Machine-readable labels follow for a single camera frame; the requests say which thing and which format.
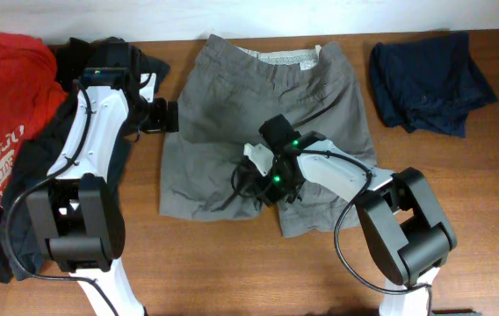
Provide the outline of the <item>grey shorts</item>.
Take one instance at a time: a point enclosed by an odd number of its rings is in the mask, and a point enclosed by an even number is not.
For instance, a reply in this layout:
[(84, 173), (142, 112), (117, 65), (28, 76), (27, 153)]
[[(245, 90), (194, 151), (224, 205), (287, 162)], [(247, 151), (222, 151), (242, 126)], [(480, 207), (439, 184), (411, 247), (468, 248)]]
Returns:
[(212, 35), (178, 99), (175, 133), (163, 144), (159, 212), (196, 221), (258, 217), (262, 202), (239, 197), (230, 177), (259, 127), (283, 115), (359, 160), (377, 161), (356, 73), (341, 47), (262, 53)]

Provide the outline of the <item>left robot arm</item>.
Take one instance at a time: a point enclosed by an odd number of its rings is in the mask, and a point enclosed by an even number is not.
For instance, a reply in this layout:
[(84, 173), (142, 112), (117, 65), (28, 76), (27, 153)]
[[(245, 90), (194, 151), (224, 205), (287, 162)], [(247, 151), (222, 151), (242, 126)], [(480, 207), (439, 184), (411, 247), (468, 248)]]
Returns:
[(126, 226), (108, 176), (128, 133), (174, 133), (178, 105), (155, 97), (158, 74), (127, 42), (98, 47), (77, 78), (77, 109), (45, 180), (23, 193), (40, 252), (79, 283), (98, 315), (144, 315), (121, 256)]

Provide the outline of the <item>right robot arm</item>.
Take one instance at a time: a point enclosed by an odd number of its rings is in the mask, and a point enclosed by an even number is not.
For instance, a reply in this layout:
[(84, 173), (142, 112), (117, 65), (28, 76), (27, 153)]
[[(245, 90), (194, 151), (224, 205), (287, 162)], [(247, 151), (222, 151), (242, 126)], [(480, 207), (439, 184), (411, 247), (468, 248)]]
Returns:
[[(424, 174), (362, 162), (321, 133), (297, 132), (282, 115), (266, 120), (259, 133), (263, 143), (245, 144), (230, 176), (234, 196), (291, 204), (301, 198), (305, 183), (338, 195), (347, 204), (335, 223), (336, 255), (362, 285), (383, 294), (379, 313), (430, 315), (432, 282), (458, 239)], [(365, 280), (344, 258), (340, 230), (350, 211), (358, 215), (384, 286)]]

